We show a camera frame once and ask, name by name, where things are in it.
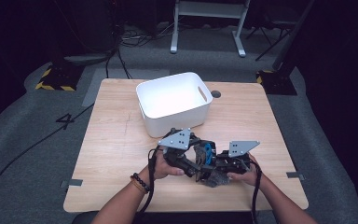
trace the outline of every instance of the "wrist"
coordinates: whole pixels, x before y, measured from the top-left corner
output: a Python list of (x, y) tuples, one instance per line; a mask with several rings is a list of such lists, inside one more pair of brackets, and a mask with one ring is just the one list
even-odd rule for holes
[(147, 194), (150, 191), (149, 185), (146, 184), (137, 173), (133, 173), (133, 175), (130, 176), (130, 179), (131, 183), (142, 193)]
[(271, 187), (272, 181), (264, 174), (261, 175), (260, 179), (260, 190), (264, 192), (265, 190), (268, 190)]
[(146, 183), (147, 186), (150, 186), (149, 169), (147, 166), (138, 174), (138, 176)]

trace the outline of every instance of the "human hand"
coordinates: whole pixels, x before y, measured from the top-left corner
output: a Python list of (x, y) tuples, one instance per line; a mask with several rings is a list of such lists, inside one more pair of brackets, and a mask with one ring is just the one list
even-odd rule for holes
[[(255, 157), (252, 156), (251, 154), (249, 154), (249, 158), (252, 161), (254, 161), (255, 163), (257, 163)], [(230, 172), (230, 173), (227, 173), (227, 176), (233, 180), (243, 180), (246, 184), (254, 186), (256, 177), (257, 177), (257, 173), (256, 173), (255, 165), (251, 163), (251, 170), (246, 172), (245, 174), (241, 175), (241, 174), (236, 174), (236, 173)]]
[(156, 179), (162, 179), (167, 175), (184, 175), (185, 172), (177, 167), (170, 166), (164, 159), (162, 151), (159, 150), (156, 153), (156, 166), (154, 177)]

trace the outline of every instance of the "bracelet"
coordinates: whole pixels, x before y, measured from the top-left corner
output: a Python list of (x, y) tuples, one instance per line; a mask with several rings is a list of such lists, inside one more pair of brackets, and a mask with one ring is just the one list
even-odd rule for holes
[(137, 173), (133, 173), (133, 175), (130, 176), (130, 179), (132, 184), (135, 185), (144, 194), (150, 191), (150, 187), (146, 185), (146, 183), (138, 176)]

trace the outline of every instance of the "white plastic bin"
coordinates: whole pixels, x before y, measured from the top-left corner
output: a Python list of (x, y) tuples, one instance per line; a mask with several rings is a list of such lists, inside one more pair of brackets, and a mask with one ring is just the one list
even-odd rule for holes
[(195, 73), (149, 80), (136, 87), (147, 133), (161, 137), (171, 128), (201, 125), (208, 114), (212, 95)]

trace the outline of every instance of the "black electrical cord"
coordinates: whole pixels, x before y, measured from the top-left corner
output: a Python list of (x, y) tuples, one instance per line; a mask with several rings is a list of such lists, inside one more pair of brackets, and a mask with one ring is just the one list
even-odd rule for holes
[[(173, 134), (173, 130), (171, 130), (169, 133), (165, 134), (162, 138), (166, 138), (169, 135)], [(148, 163), (147, 163), (147, 168), (149, 170), (149, 182), (150, 182), (150, 191), (149, 191), (149, 195), (147, 196), (147, 200), (144, 204), (144, 206), (141, 208), (141, 210), (138, 212), (137, 216), (135, 217), (136, 221), (134, 223), (138, 223), (139, 220), (143, 217), (146, 208), (149, 206), (150, 202), (152, 201), (153, 198), (153, 194), (154, 194), (154, 173), (156, 171), (156, 160), (157, 160), (157, 152), (161, 150), (159, 149), (159, 146), (156, 146), (156, 148), (151, 149), (149, 151), (149, 154), (147, 156), (148, 158)]]
[(109, 78), (109, 71), (107, 69), (107, 65), (109, 64), (110, 59), (113, 57), (114, 53), (112, 53), (109, 58), (106, 60), (106, 64), (105, 64), (105, 73), (106, 73), (106, 78)]
[(168, 31), (172, 27), (173, 27), (173, 23), (169, 24), (161, 31), (158, 31), (158, 34), (156, 36), (138, 35), (138, 32), (135, 30), (126, 30), (125, 33), (121, 37), (122, 41), (120, 44), (122, 46), (128, 47), (128, 48), (141, 47), (141, 46), (147, 44), (148, 42), (150, 42), (151, 40), (159, 40), (159, 39), (165, 37), (166, 35), (172, 35), (173, 31), (170, 34), (164, 34), (166, 31)]
[(116, 50), (117, 50), (117, 46), (119, 45), (119, 42), (118, 42), (118, 38), (119, 38), (119, 35), (118, 35), (118, 32), (115, 31), (115, 34), (116, 34), (116, 37), (115, 37), (115, 46), (112, 47), (111, 49), (107, 50), (107, 51), (100, 51), (100, 50), (97, 50), (97, 49), (93, 49), (89, 46), (87, 46), (81, 39), (80, 37), (76, 34), (75, 30), (72, 28), (72, 25), (71, 23), (69, 22), (69, 20), (66, 18), (65, 14), (63, 13), (61, 7), (59, 6), (59, 4), (57, 3), (56, 0), (54, 0), (54, 3), (57, 7), (57, 9), (60, 11), (62, 17), (64, 18), (67, 26), (69, 27), (71, 33), (74, 35), (74, 37), (76, 38), (76, 40), (85, 48), (85, 49), (88, 49), (89, 51), (91, 52), (94, 52), (94, 53), (101, 53), (101, 54), (104, 54), (104, 56), (102, 58), (97, 58), (97, 59), (88, 59), (88, 60), (82, 60), (82, 61), (71, 61), (71, 60), (68, 60), (68, 59), (65, 59), (66, 61), (68, 61), (69, 63), (71, 63), (72, 65), (74, 66), (86, 66), (86, 65), (92, 65), (92, 64), (96, 64), (96, 63), (102, 63), (104, 61), (109, 61), (112, 56), (115, 54)]
[(254, 191), (254, 195), (252, 198), (252, 218), (253, 218), (254, 224), (258, 224), (257, 216), (255, 213), (255, 201), (257, 199), (258, 190), (260, 189), (261, 175), (263, 174), (263, 172), (261, 171), (260, 166), (256, 162), (251, 160), (251, 164), (253, 164), (255, 166), (255, 172), (256, 172), (255, 191)]
[(47, 140), (48, 138), (50, 138), (52, 135), (54, 135), (55, 133), (59, 132), (60, 130), (64, 129), (69, 123), (72, 123), (75, 121), (75, 119), (77, 119), (79, 116), (81, 116), (83, 113), (85, 113), (88, 109), (90, 109), (91, 107), (93, 107), (94, 104), (89, 105), (86, 109), (84, 109), (82, 112), (80, 112), (78, 115), (76, 115), (74, 118), (68, 120), (65, 122), (65, 124), (63, 124), (59, 129), (57, 129), (56, 131), (50, 133), (48, 136), (42, 138), (41, 140), (37, 141), (36, 143), (34, 143), (33, 145), (31, 145), (30, 147), (26, 148), (25, 150), (22, 151), (22, 153), (20, 153), (18, 156), (16, 156), (13, 160), (11, 160), (0, 172), (0, 176), (7, 170), (8, 167), (10, 167), (11, 164), (13, 164), (13, 162), (15, 162), (16, 160), (18, 160), (21, 156), (23, 156), (25, 153), (27, 153), (29, 150), (31, 150), (32, 148), (36, 147), (37, 145), (41, 144), (42, 142), (44, 142), (45, 140)]
[(127, 70), (126, 62), (121, 58), (120, 48), (117, 49), (117, 55), (120, 59), (121, 65), (123, 65), (124, 72), (126, 73), (127, 79), (132, 79), (130, 72)]

